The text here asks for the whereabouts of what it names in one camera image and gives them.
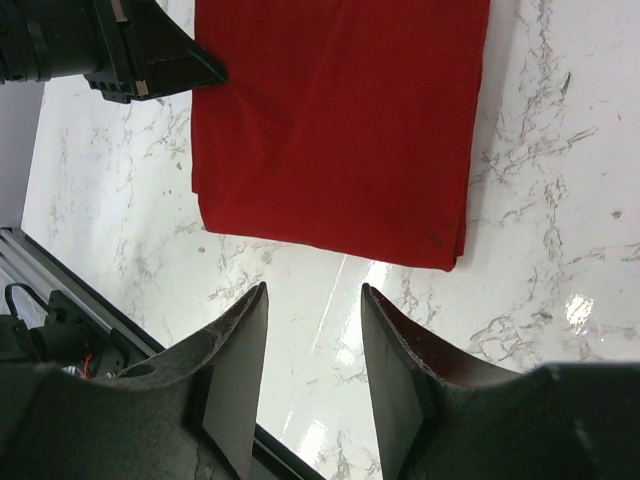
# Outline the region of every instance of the marble tabletop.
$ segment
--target marble tabletop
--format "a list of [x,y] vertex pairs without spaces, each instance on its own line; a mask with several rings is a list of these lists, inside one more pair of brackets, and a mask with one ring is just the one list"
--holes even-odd
[[[192,1],[160,3],[192,32]],[[190,94],[114,105],[82,78],[46,87],[23,228],[167,346],[266,281],[259,422],[328,478],[380,478],[363,282],[504,367],[640,359],[639,44],[634,0],[493,1],[450,274],[205,232]]]

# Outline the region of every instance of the red cloth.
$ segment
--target red cloth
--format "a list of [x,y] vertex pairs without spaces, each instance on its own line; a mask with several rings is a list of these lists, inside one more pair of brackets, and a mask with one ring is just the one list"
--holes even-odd
[[197,0],[230,83],[193,92],[209,231],[451,270],[490,0]]

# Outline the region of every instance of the table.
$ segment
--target table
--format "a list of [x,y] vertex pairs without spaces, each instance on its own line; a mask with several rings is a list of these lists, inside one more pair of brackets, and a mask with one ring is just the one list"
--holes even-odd
[[[160,3],[192,32],[192,2]],[[640,358],[638,44],[632,0],[493,1],[451,274],[205,232],[190,94],[114,105],[82,78],[46,87],[23,229],[166,346],[268,282],[258,421],[328,478],[380,478],[364,282],[507,368]]]

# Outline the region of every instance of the black cable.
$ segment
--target black cable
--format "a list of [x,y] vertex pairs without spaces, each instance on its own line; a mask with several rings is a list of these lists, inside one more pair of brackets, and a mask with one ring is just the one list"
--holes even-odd
[[13,300],[13,289],[14,288],[22,288],[27,294],[38,304],[40,308],[42,308],[46,313],[51,313],[51,309],[49,305],[42,300],[38,294],[35,292],[33,288],[24,283],[10,283],[6,287],[4,287],[4,300],[7,302],[7,307],[9,307],[9,313],[14,317],[18,316],[18,309],[16,308],[16,303]]

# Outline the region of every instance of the white marble surface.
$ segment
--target white marble surface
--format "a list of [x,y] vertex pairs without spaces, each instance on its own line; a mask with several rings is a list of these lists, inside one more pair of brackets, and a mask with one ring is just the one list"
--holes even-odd
[[505,367],[640,359],[639,44],[635,0],[493,1],[451,274],[204,232],[190,95],[111,105],[82,79],[46,88],[23,227],[165,345],[266,280],[259,422],[329,478],[380,478],[364,281]]

